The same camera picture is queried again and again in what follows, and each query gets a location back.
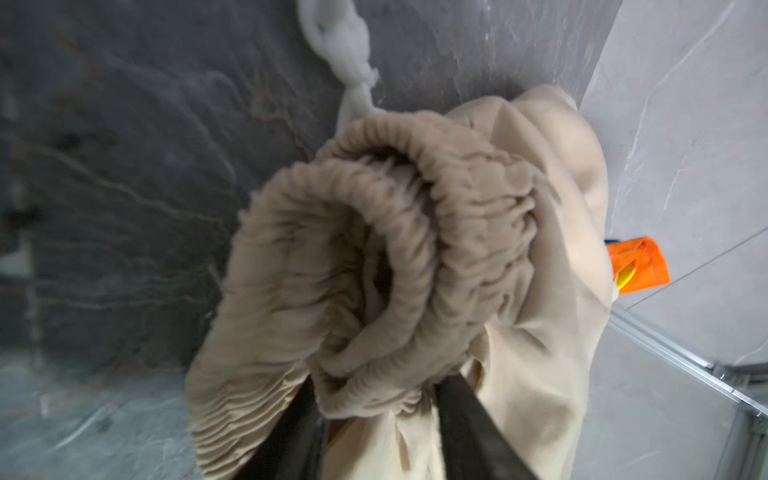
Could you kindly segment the beige shorts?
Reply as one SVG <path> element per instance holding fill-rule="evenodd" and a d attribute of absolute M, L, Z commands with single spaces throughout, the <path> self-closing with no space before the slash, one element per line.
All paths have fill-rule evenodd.
<path fill-rule="evenodd" d="M 436 385 L 458 373 L 538 479 L 570 477 L 616 287 L 607 174 L 575 101 L 541 85 L 448 114 L 371 96 L 365 21 L 301 1 L 344 84 L 335 136 L 239 215 L 222 300 L 186 378 L 207 479 L 248 467 L 311 381 L 325 479 L 442 479 Z"/>

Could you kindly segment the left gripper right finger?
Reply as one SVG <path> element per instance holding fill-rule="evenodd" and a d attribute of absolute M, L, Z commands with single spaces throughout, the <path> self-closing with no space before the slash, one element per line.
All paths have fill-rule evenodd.
<path fill-rule="evenodd" d="M 435 387 L 447 480 L 535 480 L 461 375 Z"/>

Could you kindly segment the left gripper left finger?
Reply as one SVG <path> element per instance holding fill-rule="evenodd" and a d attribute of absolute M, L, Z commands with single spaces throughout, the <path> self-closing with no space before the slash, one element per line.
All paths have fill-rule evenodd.
<path fill-rule="evenodd" d="M 319 411 L 314 385 L 308 377 L 234 479 L 321 479 L 326 448 L 327 420 Z"/>

